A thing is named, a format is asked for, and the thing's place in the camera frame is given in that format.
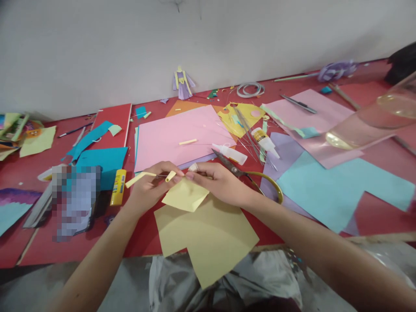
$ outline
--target yellow paper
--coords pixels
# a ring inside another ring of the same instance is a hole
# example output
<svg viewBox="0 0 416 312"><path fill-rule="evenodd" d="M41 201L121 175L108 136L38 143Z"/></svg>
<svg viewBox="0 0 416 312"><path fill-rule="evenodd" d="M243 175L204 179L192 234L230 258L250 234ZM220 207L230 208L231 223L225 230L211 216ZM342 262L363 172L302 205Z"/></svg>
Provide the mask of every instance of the yellow paper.
<svg viewBox="0 0 416 312"><path fill-rule="evenodd" d="M0 149L0 161L5 160L7 156L17 150L18 149Z"/></svg>
<svg viewBox="0 0 416 312"><path fill-rule="evenodd" d="M256 105L253 105L253 104L246 104L246 103L232 103L232 104L237 105L238 110L243 114L250 128L254 126L266 113L260 107L257 107ZM226 126L227 130L231 134L234 134L237 137L241 138L243 135L245 135L246 130L242 128L238 123L234 122L233 115L238 116L237 112L235 111L234 107L231 106L231 103L228 104L225 108L226 108L225 111L221 110L218 112L218 116L221 117L224 125ZM251 115L252 111L258 111L260 112L260 115L257 117L253 117L253 115Z"/></svg>
<svg viewBox="0 0 416 312"><path fill-rule="evenodd" d="M181 210L194 212L207 197L208 193L209 191L206 188L183 178L181 182L166 193L162 203Z"/></svg>
<svg viewBox="0 0 416 312"><path fill-rule="evenodd" d="M28 156L43 152L50 149L55 136L56 126L42 129L39 136L27 137L20 149L20 157Z"/></svg>
<svg viewBox="0 0 416 312"><path fill-rule="evenodd" d="M241 209L212 194L193 213L166 205L155 217L163 255L188 248L202 289L231 271L259 241Z"/></svg>

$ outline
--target pink paper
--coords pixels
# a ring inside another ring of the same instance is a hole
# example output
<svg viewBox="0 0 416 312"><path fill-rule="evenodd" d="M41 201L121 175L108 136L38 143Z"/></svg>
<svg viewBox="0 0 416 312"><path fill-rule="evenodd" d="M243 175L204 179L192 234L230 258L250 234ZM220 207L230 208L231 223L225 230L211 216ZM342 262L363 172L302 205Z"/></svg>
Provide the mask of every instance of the pink paper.
<svg viewBox="0 0 416 312"><path fill-rule="evenodd" d="M197 139L195 143L180 142ZM211 105L140 125L135 172L168 160L179 166L212 154L212 143L235 145Z"/></svg>
<svg viewBox="0 0 416 312"><path fill-rule="evenodd" d="M307 150L326 169L335 167L341 163L363 155L362 151L346 151L333 147L325 139L325 133L339 122L343 121L354 112L348 108L328 99L313 90L306 90L291 98L303 102L318 111L311 114L303 108L294 105L287 100L279 100L266 107L276 113L285 123L296 128L315 127L321 134L310 139L302 139L295 131L276 122L305 150Z"/></svg>

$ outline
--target light blue paper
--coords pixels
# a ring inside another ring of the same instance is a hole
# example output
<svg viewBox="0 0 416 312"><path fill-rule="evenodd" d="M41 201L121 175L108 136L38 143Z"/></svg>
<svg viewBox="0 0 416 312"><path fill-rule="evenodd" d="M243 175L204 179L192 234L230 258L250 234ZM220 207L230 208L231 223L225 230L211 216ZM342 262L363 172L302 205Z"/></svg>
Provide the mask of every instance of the light blue paper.
<svg viewBox="0 0 416 312"><path fill-rule="evenodd" d="M302 128L301 129L303 133L305 134L302 139L309 139L311 137L318 137L321 134L315 129L315 127L309 127L309 128Z"/></svg>
<svg viewBox="0 0 416 312"><path fill-rule="evenodd" d="M360 158L325 169L308 152L276 182L287 197L335 233L348 225L364 191L402 211L415 193L413 183Z"/></svg>
<svg viewBox="0 0 416 312"><path fill-rule="evenodd" d="M146 115L146 108L144 106L140 106L138 108L136 108L136 115L137 115L137 119L143 118L144 115Z"/></svg>
<svg viewBox="0 0 416 312"><path fill-rule="evenodd" d="M123 167L127 147L113 149L92 149L82 152L77 167L101 166L101 191L112 190L116 172Z"/></svg>
<svg viewBox="0 0 416 312"><path fill-rule="evenodd" d="M29 209L32 204L11 202L0 206L0 236L4 234L13 224L17 222Z"/></svg>
<svg viewBox="0 0 416 312"><path fill-rule="evenodd" d="M108 128L110 128L113 124L109 121L103 122L97 128L94 128L90 131L86 136L84 136L81 141L78 142L69 152L67 155L72 156L72 161L77 160L79 155L85 150L88 146L91 145L92 141L96 141L101 138L103 135L106 134Z"/></svg>

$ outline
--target wire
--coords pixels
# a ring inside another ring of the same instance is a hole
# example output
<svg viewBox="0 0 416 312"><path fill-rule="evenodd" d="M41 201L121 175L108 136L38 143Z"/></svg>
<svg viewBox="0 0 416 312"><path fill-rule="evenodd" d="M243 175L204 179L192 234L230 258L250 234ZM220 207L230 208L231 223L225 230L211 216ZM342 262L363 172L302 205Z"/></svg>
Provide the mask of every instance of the wire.
<svg viewBox="0 0 416 312"><path fill-rule="evenodd" d="M245 88L247 88L248 86L256 87L257 91L254 92L254 93L248 93L245 90ZM266 90L266 88L262 84L259 84L258 82L247 82L247 83L244 83L244 84L241 84L241 85L238 86L237 95L241 98L253 98L253 97L264 94L265 90Z"/></svg>

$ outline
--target glue stick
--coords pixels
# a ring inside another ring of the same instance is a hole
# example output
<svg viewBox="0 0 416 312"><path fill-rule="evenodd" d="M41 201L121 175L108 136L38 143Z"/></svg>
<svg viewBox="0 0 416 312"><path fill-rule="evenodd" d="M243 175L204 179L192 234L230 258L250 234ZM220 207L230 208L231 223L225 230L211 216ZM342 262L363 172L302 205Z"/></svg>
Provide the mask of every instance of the glue stick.
<svg viewBox="0 0 416 312"><path fill-rule="evenodd" d="M116 172L116 179L114 181L110 206L120 206L123 202L124 181L126 180L126 173L127 171L124 169L119 169Z"/></svg>
<svg viewBox="0 0 416 312"><path fill-rule="evenodd" d="M277 158L280 158L279 154L274 149L276 146L274 145L273 141L269 136L261 130L261 128L254 129L251 134L253 135L254 139L259 143L259 145L264 148L265 151L271 152Z"/></svg>
<svg viewBox="0 0 416 312"><path fill-rule="evenodd" d="M223 154L225 157L235 161L236 163L238 163L239 165L243 165L246 160L247 160L247 155L244 155L243 153L240 153L238 151L236 151L235 149L230 148L230 144L228 143L227 145L217 145L217 144L212 144L213 147L216 147L221 154Z"/></svg>

